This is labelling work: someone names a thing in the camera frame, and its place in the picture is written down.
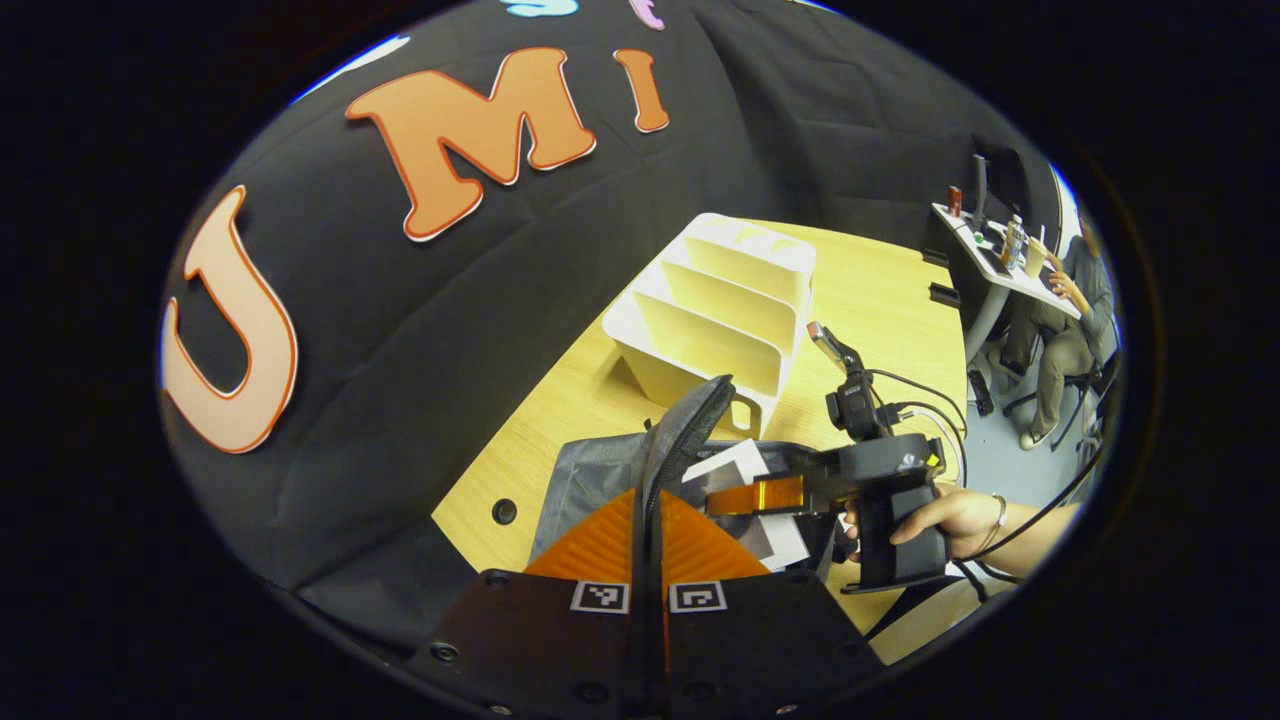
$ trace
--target black fabric backdrop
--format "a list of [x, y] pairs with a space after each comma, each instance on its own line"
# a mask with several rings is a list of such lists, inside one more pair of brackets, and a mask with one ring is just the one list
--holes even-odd
[[[1028, 225], [1056, 227], [1048, 167], [1030, 142], [876, 33], [791, 3], [666, 0], [662, 18], [654, 32], [625, 3], [584, 3], [563, 18], [516, 18], [498, 3], [447, 12], [284, 111], [195, 210], [166, 297], [178, 299], [183, 342], [210, 380], [234, 387], [246, 356], [180, 261], [236, 184], [247, 186], [244, 247], [297, 331], [293, 397], [252, 452], [211, 447], [159, 395], [196, 497], [255, 573], [383, 641], [421, 642], [474, 577], [431, 510], [698, 213], [922, 247], [936, 224], [928, 202], [972, 181], [980, 146], [1020, 158]], [[347, 120], [346, 106], [422, 69], [485, 92], [503, 56], [530, 46], [567, 53], [564, 77], [598, 147], [553, 172], [524, 168], [511, 187], [454, 155], [460, 176], [484, 183], [480, 209], [433, 241], [408, 241], [408, 199], [383, 138], [369, 120]], [[621, 47], [655, 58], [666, 129], [635, 131], [611, 56]]]

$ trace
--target white desk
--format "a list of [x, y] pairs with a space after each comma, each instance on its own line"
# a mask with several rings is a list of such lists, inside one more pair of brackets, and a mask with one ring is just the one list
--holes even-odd
[[[969, 213], [961, 213], [963, 217], [956, 218], [947, 211], [945, 205], [940, 205], [937, 202], [933, 204], [933, 213], [942, 218], [942, 222], [951, 228], [951, 234], [960, 241], [960, 246], [965, 249], [969, 258], [972, 258], [974, 264], [978, 265], [978, 272], [980, 272], [982, 277], [987, 278], [987, 282], [991, 283], [991, 292], [987, 293], [987, 300], [983, 301], [982, 310], [978, 311], [978, 318], [973, 322], [973, 327], [969, 328], [969, 332], [965, 333], [964, 337], [964, 355], [966, 361], [973, 361], [973, 359], [978, 355], [978, 350], [982, 348], [982, 343], [987, 341], [987, 336], [991, 334], [991, 328], [996, 324], [996, 318], [1000, 316], [1000, 311], [1004, 310], [1005, 301], [1009, 299], [1009, 291], [1011, 290], [1057, 307], [1076, 320], [1080, 319], [1080, 311], [1075, 309], [1075, 305], [1073, 305], [1070, 300], [1053, 295], [1052, 291], [1044, 287], [1044, 283], [1041, 282], [1038, 273], [1036, 277], [1032, 277], [1020, 268], [1012, 270], [1009, 275], [997, 273], [996, 269], [991, 266], [987, 258], [983, 256], [982, 252], [978, 252], [979, 247], [991, 249], [991, 245], [984, 243], [979, 246], [974, 240], [973, 231], [969, 229], [969, 225], [965, 222], [973, 215]], [[989, 225], [1004, 234], [1005, 225], [995, 222], [989, 223]], [[1044, 266], [1052, 266], [1048, 259], [1044, 260]]]

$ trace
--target light wooden tabletop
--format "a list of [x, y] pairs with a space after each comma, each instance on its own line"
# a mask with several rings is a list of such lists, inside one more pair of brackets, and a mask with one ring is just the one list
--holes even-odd
[[[923, 261], [920, 254], [886, 242], [765, 220], [749, 220], [812, 243], [818, 252], [813, 311], [809, 320], [826, 325], [858, 350], [868, 368], [888, 370], [927, 384], [965, 407], [964, 333], [959, 311], [929, 299], [929, 283], [951, 284], [946, 269]], [[458, 479], [433, 519], [476, 569], [520, 571], [529, 564], [538, 518], [561, 446], [567, 442], [644, 432], [644, 420], [657, 421], [666, 407], [649, 401], [635, 377], [604, 334], [600, 319], [591, 322], [556, 365], [507, 419]], [[824, 396], [844, 375], [813, 343], [800, 347], [777, 414], [764, 441], [790, 441], [826, 450], [849, 445], [831, 425]], [[877, 377], [874, 387], [884, 402], [919, 400], [943, 409], [957, 425], [946, 401], [891, 378]], [[895, 428], [923, 432], [937, 428], [911, 418]], [[717, 429], [713, 439], [745, 439]], [[943, 478], [955, 478], [948, 457]], [[493, 505], [515, 501], [516, 520], [499, 525]], [[827, 587], [833, 591], [856, 580], [858, 565], [833, 566]], [[868, 630], [901, 591], [841, 596], [837, 602], [859, 630]]]

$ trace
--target seated person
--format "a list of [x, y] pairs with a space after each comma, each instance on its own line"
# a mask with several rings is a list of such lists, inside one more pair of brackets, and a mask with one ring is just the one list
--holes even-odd
[[1103, 333], [1111, 327], [1111, 283], [1102, 265], [1102, 251], [1093, 228], [1083, 214], [1078, 218], [1082, 234], [1071, 240], [1066, 260], [1059, 260], [1052, 252], [1048, 260], [1055, 269], [1050, 275], [1050, 287], [1059, 297], [1066, 297], [1075, 305], [1080, 319], [1034, 297], [1018, 295], [1012, 299], [1012, 318], [1004, 347], [997, 345], [987, 355], [993, 370], [1002, 370], [1020, 382], [1030, 364], [1037, 331], [1052, 334], [1041, 357], [1036, 418], [1019, 439], [1023, 450], [1038, 446], [1057, 427], [1064, 377], [1091, 373], [1105, 360], [1098, 347]]
[[[1001, 542], [1039, 511], [1039, 507], [1007, 502], [1005, 524], [997, 528], [1000, 500], [950, 483], [937, 483], [936, 487], [938, 498], [904, 520], [890, 537], [891, 543], [901, 544], [925, 528], [937, 525], [950, 536], [951, 557], [964, 560]], [[1027, 577], [1062, 537], [1079, 507], [1079, 503], [1055, 507], [1007, 544], [983, 556], [982, 562], [1016, 578]], [[852, 525], [845, 534], [858, 539], [854, 503], [850, 501], [845, 510], [845, 523]], [[850, 555], [849, 560], [858, 562], [859, 553]], [[963, 580], [946, 575], [906, 588], [884, 616], [864, 633], [881, 661], [891, 665], [906, 657], [973, 612], [980, 601], [975, 588]], [[982, 584], [987, 594], [1015, 587], [996, 579], [983, 580]]]

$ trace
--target person's arm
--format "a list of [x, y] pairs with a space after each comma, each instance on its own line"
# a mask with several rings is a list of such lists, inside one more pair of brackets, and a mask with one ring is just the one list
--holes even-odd
[[[989, 495], [961, 489], [950, 483], [937, 483], [936, 487], [940, 497], [904, 520], [899, 529], [890, 536], [891, 543], [901, 544], [920, 534], [925, 528], [938, 525], [951, 538], [951, 557], [964, 560], [983, 550], [983, 546], [991, 547], [1005, 539], [1039, 511], [1038, 507], [1030, 505], [1009, 502], [1005, 527], [987, 542], [992, 528], [996, 527], [996, 520], [1000, 518], [1000, 501]], [[847, 511], [845, 521], [852, 525], [846, 534], [850, 539], [858, 539], [858, 518], [851, 506], [852, 503], [849, 503], [845, 507]], [[1012, 575], [1027, 577], [1062, 537], [1078, 509], [1079, 503], [1055, 507], [1009, 544], [980, 560]], [[850, 560], [858, 561], [858, 553]]]

